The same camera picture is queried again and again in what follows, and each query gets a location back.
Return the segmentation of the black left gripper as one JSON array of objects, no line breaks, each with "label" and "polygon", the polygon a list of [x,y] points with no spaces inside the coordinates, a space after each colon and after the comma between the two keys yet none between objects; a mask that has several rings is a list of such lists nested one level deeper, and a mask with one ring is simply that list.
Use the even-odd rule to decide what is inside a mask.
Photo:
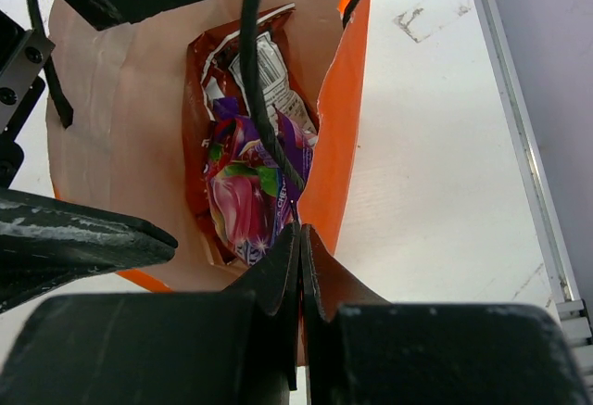
[{"label": "black left gripper", "polygon": [[[1,185],[14,181],[24,160],[16,138],[43,91],[54,100],[63,127],[73,122],[73,107],[65,97],[51,54],[54,44],[44,31],[39,0],[26,0],[31,28],[23,29],[7,14],[1,16]],[[259,0],[245,0],[250,11]]]}]

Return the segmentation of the red brown snack bag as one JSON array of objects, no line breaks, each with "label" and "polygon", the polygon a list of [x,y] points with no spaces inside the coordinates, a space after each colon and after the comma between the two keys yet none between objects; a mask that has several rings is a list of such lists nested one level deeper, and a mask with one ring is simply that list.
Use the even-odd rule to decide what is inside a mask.
[{"label": "red brown snack bag", "polygon": [[[278,6],[258,19],[259,80],[272,128],[286,157],[302,178],[308,178],[319,125],[290,70],[285,25],[296,7]],[[212,264],[247,267],[231,259],[221,244],[209,212],[205,168],[216,122],[213,102],[223,97],[238,101],[239,113],[250,118],[240,74],[239,24],[230,22],[200,34],[188,45],[182,107],[185,194],[200,231],[212,248]]]}]

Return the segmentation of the orange paper bag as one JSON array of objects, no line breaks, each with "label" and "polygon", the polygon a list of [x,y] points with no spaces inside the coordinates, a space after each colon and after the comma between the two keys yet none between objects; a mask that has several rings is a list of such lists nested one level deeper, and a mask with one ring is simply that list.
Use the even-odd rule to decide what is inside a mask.
[{"label": "orange paper bag", "polygon": [[[347,1],[260,3],[265,10],[296,7],[287,25],[290,57],[321,117],[298,211],[329,250],[338,241],[357,149],[371,3],[360,0],[343,23]],[[188,208],[182,99],[187,46],[237,20],[241,3],[205,0],[101,32],[64,0],[52,7],[53,60],[74,109],[67,128],[46,111],[54,190],[61,200],[145,219],[177,239],[171,261],[125,273],[153,292],[221,290],[237,276],[210,263],[211,246]]]}]

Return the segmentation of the purple Fox's candy bag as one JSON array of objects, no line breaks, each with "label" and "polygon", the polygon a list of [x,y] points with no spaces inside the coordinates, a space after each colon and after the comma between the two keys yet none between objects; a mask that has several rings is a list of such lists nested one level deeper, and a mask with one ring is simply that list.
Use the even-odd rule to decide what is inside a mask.
[{"label": "purple Fox's candy bag", "polygon": [[301,191],[265,150],[255,124],[234,97],[213,102],[214,124],[205,182],[209,212],[221,244],[252,266],[295,220]]}]

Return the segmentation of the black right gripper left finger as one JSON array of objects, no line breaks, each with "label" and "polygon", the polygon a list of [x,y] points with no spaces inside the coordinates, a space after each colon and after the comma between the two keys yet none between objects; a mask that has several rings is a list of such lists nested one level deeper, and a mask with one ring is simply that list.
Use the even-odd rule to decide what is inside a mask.
[{"label": "black right gripper left finger", "polygon": [[220,292],[51,297],[1,372],[5,404],[285,404],[300,229]]}]

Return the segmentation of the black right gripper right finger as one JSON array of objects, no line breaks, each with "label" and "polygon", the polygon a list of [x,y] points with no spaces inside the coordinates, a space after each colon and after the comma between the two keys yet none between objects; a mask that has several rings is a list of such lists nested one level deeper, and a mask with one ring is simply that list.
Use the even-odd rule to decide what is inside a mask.
[{"label": "black right gripper right finger", "polygon": [[300,237],[311,404],[588,404],[561,328],[518,303],[391,303]]}]

